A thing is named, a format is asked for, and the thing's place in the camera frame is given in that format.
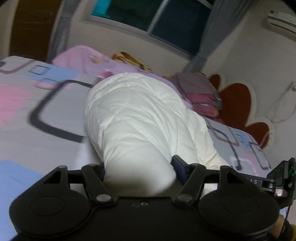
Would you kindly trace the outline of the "yellow patterned pillow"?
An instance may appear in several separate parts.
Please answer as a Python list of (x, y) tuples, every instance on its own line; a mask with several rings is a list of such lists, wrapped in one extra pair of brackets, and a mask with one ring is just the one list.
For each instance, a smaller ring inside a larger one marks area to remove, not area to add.
[(121, 51), (121, 52), (115, 53), (112, 55), (111, 59), (116, 62), (125, 63), (128, 65), (133, 65), (133, 66), (137, 67), (138, 69), (152, 73), (152, 70), (148, 65), (137, 60), (135, 57), (133, 57), (132, 55), (130, 55), (126, 52)]

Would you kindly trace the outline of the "patterned grey blue pink bedspread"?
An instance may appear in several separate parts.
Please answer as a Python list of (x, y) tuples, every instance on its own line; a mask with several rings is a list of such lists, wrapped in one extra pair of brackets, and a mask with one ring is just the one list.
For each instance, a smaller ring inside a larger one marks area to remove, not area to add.
[[(93, 204), (81, 168), (103, 163), (84, 122), (96, 84), (77, 75), (18, 56), (1, 61), (1, 207), (14, 240), (273, 240), (280, 207), (244, 174), (243, 160), (206, 168), (192, 204), (175, 202), (182, 184), (171, 196), (109, 192), (113, 203)], [(211, 138), (239, 145), (234, 132), (205, 122)]]

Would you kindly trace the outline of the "pink blanket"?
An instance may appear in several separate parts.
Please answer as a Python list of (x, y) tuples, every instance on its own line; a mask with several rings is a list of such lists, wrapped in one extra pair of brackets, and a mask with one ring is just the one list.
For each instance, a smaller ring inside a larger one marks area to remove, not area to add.
[(88, 110), (118, 107), (141, 111), (193, 110), (170, 81), (140, 67), (112, 60), (87, 46), (74, 46), (55, 57), (52, 63), (99, 78), (100, 83), (88, 97)]

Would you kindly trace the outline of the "grey right curtain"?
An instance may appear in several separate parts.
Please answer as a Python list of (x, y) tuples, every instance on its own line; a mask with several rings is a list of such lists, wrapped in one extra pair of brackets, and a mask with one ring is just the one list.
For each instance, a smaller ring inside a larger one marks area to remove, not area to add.
[(215, 1), (201, 37), (195, 57), (184, 68), (185, 72), (198, 72), (208, 57), (243, 20), (255, 1)]

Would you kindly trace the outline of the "red white scalloped headboard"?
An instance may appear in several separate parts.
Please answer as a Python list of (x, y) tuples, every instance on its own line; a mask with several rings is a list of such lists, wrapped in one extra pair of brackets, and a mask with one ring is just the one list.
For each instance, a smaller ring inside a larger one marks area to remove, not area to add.
[(256, 115), (257, 98), (252, 86), (240, 79), (227, 81), (222, 73), (212, 74), (209, 81), (223, 104), (218, 118), (229, 127), (249, 133), (261, 149), (270, 149), (275, 138), (274, 124)]

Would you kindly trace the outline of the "window with grey frame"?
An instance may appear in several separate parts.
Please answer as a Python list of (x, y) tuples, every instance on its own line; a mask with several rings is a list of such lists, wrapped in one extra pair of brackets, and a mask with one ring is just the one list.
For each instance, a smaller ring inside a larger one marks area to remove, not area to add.
[(83, 20), (137, 36), (178, 55), (193, 57), (200, 47), (214, 1), (88, 1)]

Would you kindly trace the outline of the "grey curtain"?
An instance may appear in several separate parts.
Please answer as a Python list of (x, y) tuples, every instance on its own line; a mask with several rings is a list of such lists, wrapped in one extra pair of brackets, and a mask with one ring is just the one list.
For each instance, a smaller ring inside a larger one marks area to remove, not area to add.
[(47, 63), (51, 63), (56, 56), (66, 50), (72, 18), (80, 3), (81, 1), (62, 1), (49, 43)]
[(215, 1), (201, 37), (195, 57), (184, 68), (185, 72), (198, 72), (208, 57), (243, 20), (255, 1)]

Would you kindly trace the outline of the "white puffy down jacket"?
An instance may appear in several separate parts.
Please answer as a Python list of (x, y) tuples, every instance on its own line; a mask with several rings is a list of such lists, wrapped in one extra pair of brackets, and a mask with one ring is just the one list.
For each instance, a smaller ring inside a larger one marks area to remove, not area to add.
[(116, 196), (171, 196), (181, 187), (171, 165), (211, 170), (226, 164), (214, 148), (205, 120), (168, 85), (142, 74), (122, 73), (89, 92), (86, 132), (104, 163), (104, 184)]

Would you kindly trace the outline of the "white wall air conditioner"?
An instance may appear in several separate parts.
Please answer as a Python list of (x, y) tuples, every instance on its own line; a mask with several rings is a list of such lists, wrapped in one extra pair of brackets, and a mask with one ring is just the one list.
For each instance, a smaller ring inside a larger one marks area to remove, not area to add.
[(271, 9), (267, 15), (267, 22), (271, 26), (278, 27), (295, 34), (295, 16)]

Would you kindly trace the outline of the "brown wooden door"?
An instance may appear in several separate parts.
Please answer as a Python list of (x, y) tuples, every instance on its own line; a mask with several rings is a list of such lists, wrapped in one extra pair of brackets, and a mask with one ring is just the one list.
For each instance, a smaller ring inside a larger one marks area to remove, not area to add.
[(11, 56), (46, 61), (51, 35), (62, 1), (18, 2), (11, 30)]

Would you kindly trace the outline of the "grey left curtain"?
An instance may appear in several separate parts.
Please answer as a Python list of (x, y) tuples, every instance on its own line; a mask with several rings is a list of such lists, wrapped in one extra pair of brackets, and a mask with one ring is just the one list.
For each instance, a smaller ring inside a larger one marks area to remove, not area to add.
[(49, 43), (47, 63), (51, 63), (56, 56), (66, 50), (72, 18), (80, 3), (81, 1), (62, 1)]

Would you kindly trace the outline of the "stack of folded clothes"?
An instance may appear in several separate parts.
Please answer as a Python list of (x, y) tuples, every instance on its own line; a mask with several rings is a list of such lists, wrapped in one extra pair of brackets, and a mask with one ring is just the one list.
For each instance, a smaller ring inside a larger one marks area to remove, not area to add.
[(193, 111), (208, 118), (219, 116), (223, 102), (206, 75), (179, 72), (169, 80), (175, 85), (183, 99), (191, 104)]

